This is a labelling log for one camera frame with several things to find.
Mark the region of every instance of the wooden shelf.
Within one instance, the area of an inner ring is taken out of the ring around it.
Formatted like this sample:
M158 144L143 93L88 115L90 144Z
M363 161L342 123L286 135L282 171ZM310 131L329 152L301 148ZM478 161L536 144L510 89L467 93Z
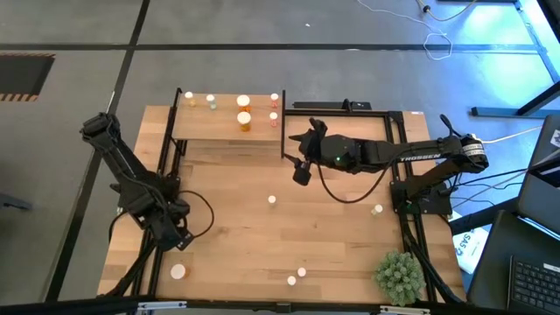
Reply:
M196 106L187 104L184 95L175 119L173 137L187 140L250 140L280 141L282 134L282 96L278 98L278 108L272 108L270 95L249 94L251 100L251 131L241 131L237 122L238 94L214 94L218 108L211 110L206 94L194 94ZM278 113L278 124L270 126L269 115Z

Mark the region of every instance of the metal bracket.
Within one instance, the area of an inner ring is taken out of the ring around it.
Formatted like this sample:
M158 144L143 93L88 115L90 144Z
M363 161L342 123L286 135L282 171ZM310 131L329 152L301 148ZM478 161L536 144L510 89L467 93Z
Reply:
M291 303L276 303L276 312L282 314L291 313Z
M179 153L181 153L181 156L184 156L186 153L186 148L181 148L183 145L181 145L181 140L175 140L174 137L170 136L169 137L170 140L173 142L173 144L175 144L175 150L177 150Z
M402 111L390 110L387 112L388 116L396 123L404 123L404 116Z
M430 310L382 305L381 314L385 314L385 313L400 314L400 315L430 315Z
M138 303L138 310L141 311L155 311L155 310L175 310L186 308L186 301L171 301L171 302L142 302Z

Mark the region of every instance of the gray floor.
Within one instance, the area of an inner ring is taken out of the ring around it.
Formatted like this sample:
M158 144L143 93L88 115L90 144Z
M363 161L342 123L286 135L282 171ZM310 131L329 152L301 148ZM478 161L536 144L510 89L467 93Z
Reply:
M376 9L422 19L413 0L364 1ZM558 45L542 13L534 0L523 2L554 57ZM449 16L463 6L428 3L439 16ZM140 4L140 0L2 1L0 43L127 43ZM423 19L448 32L456 44L531 44L511 4L476 4L445 23ZM406 19L368 12L352 0L152 0L140 43L421 44L428 32ZM433 42L444 41L434 38ZM26 213L9 208L0 212L0 305L43 297L91 153L77 131L107 107L123 61L123 52L56 53L38 101L0 102L0 191L35 206ZM285 88L288 104L348 97L369 101L377 109L420 110L433 137L447 133L438 119L444 113L457 130L491 140L542 121L473 118L468 115L470 107L519 107L551 84L534 53L456 52L449 59L432 61L424 52L136 52L117 114L123 138L133 147L144 106L170 104L176 87L248 94ZM560 103L549 107L558 108ZM488 145L491 166L485 174L527 166L537 136L533 132ZM62 299L91 298L96 293L108 246L107 229L115 215L112 182L103 164ZM500 202L518 189L479 198ZM461 188L457 195L478 190ZM468 203L457 210L469 214L484 207L484 203Z

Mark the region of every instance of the wooden platform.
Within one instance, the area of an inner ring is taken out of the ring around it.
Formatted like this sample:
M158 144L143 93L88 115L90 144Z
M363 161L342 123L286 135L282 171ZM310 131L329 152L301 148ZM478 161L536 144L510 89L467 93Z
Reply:
M136 141L135 153L155 169L168 108L147 107ZM329 134L385 139L382 119L316 117L327 124ZM421 113L404 114L409 141L428 139ZM186 124L178 116L176 128ZM308 117L286 117L285 135L300 134L310 127ZM286 152L297 153L297 143L286 140ZM336 303L387 303L370 279L385 254L402 250L397 217L391 211L390 173L378 188L358 204L343 205L331 199L320 184L317 169L307 187L291 179L293 165L279 158L275 140L189 140L180 176L183 189L204 195L212 204L213 228L185 251L164 253L157 286L160 298L215 299L236 301L292 301ZM415 174L434 163L413 164ZM340 198L361 196L378 174L351 175L325 170L326 183ZM271 207L267 198L275 195ZM191 204L188 227L202 231L210 221L207 207L196 197L185 195ZM382 204L383 213L370 210ZM447 225L437 216L423 217L430 259L440 276L461 298L465 297L459 266ZM142 232L134 222L117 222L110 244L99 292L110 290L134 262ZM170 269L182 263L189 277L173 280ZM299 267L308 274L288 286L286 278ZM146 291L149 272L144 275Z

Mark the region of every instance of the white bottle cap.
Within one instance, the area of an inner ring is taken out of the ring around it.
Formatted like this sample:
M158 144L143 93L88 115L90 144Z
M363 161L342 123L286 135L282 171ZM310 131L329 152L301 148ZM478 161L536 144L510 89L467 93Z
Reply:
M250 99L246 95L239 95L237 96L237 105L239 106L247 106L249 105Z
M179 280L180 278L184 277L186 273L185 266L178 263L171 268L171 277L173 279Z
M237 121L240 124L248 124L251 121L251 114L248 112L241 112L237 114Z
M289 285L295 285L296 284L296 278L294 276L288 276L288 284Z

